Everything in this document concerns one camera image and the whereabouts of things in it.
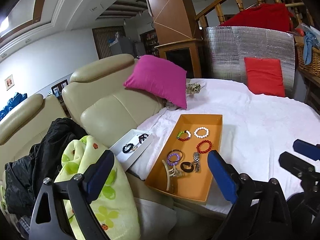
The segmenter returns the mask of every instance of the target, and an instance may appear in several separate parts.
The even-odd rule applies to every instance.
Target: refrigerator
[[[111,43],[110,50],[113,56],[118,54],[131,54],[132,56],[135,56],[133,52],[133,45],[127,37],[121,37]]]
[[[135,42],[133,44],[133,49],[136,56],[143,56],[146,54],[146,49],[144,47],[143,42]]]

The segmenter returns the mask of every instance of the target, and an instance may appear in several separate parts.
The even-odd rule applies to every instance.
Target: ceiling light
[[[4,19],[4,21],[0,25],[0,33],[6,30],[8,27],[9,27],[9,19],[8,17],[6,17],[6,19]]]

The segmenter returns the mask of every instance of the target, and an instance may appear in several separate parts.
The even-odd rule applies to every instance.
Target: blue padded clamp
[[[84,173],[83,189],[88,203],[96,200],[115,164],[112,151],[105,150],[95,164]]]
[[[230,174],[231,166],[228,166],[216,150],[208,153],[208,166],[216,180],[224,198],[234,204],[238,198],[237,185]]]
[[[320,148],[313,144],[298,139],[294,141],[293,149],[295,152],[300,153],[314,161],[320,160]]]

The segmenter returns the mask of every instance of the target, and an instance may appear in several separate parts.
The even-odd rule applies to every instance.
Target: wooden cabinet
[[[159,50],[155,48],[159,45],[156,30],[140,34],[140,39],[146,49],[146,54],[159,57]]]

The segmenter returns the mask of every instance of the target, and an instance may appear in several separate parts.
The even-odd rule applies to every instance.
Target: white box
[[[140,144],[139,136],[146,133],[148,137]],[[138,157],[143,153],[143,151],[148,147],[148,145],[153,141],[153,134],[146,131],[131,129],[124,136],[121,137],[113,146],[111,146],[110,151],[114,153],[124,171],[126,171]],[[134,152],[123,153],[122,148],[128,144],[132,143],[134,146],[138,146]]]

